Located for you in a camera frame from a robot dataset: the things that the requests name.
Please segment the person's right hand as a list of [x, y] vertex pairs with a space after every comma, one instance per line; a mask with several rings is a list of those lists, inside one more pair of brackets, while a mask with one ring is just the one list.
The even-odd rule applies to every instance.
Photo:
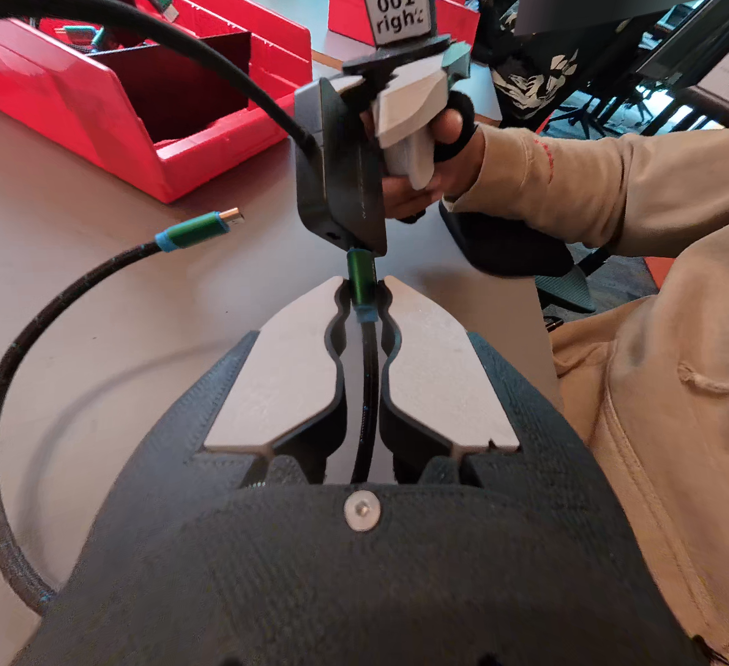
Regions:
[[[374, 133], [370, 110], [360, 114], [367, 134]], [[436, 143], [454, 143], [461, 132], [462, 118], [455, 109], [445, 109], [429, 124]], [[458, 199], [476, 183], [486, 153], [484, 124], [477, 129], [469, 143], [457, 156], [434, 165], [432, 180], [424, 189], [413, 189], [405, 176], [388, 176], [382, 180], [385, 215], [388, 219], [404, 219], [425, 211], [443, 197]]]

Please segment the black jacket with white print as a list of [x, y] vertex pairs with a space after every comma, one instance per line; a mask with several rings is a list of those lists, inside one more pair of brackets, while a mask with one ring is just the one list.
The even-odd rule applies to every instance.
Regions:
[[505, 126], [533, 123], [578, 69], [580, 39], [558, 31], [517, 36], [518, 0], [478, 0], [472, 57], [486, 64]]

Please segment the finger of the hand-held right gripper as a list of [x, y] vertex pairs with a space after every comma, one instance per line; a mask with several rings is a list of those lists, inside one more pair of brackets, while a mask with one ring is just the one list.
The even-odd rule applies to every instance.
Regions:
[[295, 93], [295, 119], [319, 150], [359, 150], [365, 130], [358, 111], [363, 76], [321, 77]]

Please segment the person's right forearm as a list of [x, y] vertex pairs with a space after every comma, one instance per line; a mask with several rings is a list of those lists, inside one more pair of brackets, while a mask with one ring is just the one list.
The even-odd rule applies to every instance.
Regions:
[[482, 127], [485, 149], [452, 212], [524, 222], [565, 242], [622, 256], [727, 259], [728, 130], [601, 140]]

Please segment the black office chair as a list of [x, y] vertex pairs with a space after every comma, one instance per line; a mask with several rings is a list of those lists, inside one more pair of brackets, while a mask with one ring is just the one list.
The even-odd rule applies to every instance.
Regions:
[[476, 270], [504, 279], [533, 279], [542, 309], [596, 311], [588, 273], [575, 263], [565, 242], [523, 222], [450, 212], [443, 202], [438, 208], [459, 250]]

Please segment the person's beige hoodie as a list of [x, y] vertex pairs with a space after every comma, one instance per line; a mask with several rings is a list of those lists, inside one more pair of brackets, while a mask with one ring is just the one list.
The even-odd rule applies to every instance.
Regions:
[[551, 334], [564, 415], [689, 636], [727, 659], [728, 231], [661, 290]]

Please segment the large red plastic bin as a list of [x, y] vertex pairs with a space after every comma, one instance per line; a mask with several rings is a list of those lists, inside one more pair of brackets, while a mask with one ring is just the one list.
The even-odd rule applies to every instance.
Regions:
[[[173, 0], [174, 24], [244, 70], [284, 111], [312, 80], [311, 33], [250, 0]], [[170, 203], [288, 138], [196, 62], [145, 42], [87, 56], [62, 35], [84, 18], [2, 20], [2, 112]]]

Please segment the black hdmi cable green plugs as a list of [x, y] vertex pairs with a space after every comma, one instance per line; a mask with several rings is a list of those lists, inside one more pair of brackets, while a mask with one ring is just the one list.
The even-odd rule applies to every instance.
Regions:
[[[159, 252], [175, 252], [229, 233], [232, 224], [242, 222], [237, 208], [210, 212], [173, 225], [155, 235], [153, 241], [141, 243], [105, 261], [60, 292], [40, 311], [7, 348], [1, 362], [1, 405], [11, 382], [33, 344], [50, 325], [81, 296], [103, 280], [124, 268]], [[349, 291], [363, 343], [363, 402], [360, 439], [351, 483], [368, 480], [378, 425], [379, 374], [376, 367], [376, 266], [374, 257], [364, 249], [347, 252]], [[13, 529], [1, 506], [1, 570], [14, 594], [35, 614], [42, 616], [57, 593], [25, 558]]]

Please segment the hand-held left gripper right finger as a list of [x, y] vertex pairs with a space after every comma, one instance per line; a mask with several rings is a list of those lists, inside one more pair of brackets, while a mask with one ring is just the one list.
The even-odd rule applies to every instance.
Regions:
[[466, 329], [444, 308], [394, 276], [394, 357], [388, 393], [395, 412], [434, 434], [449, 452], [515, 452], [519, 441]]

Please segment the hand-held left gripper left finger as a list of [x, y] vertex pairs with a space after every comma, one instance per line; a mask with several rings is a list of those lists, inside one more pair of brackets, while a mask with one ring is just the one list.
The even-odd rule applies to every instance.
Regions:
[[205, 438], [206, 450], [273, 452], [335, 401], [330, 327], [341, 316], [343, 284], [342, 276], [324, 281], [261, 328]]

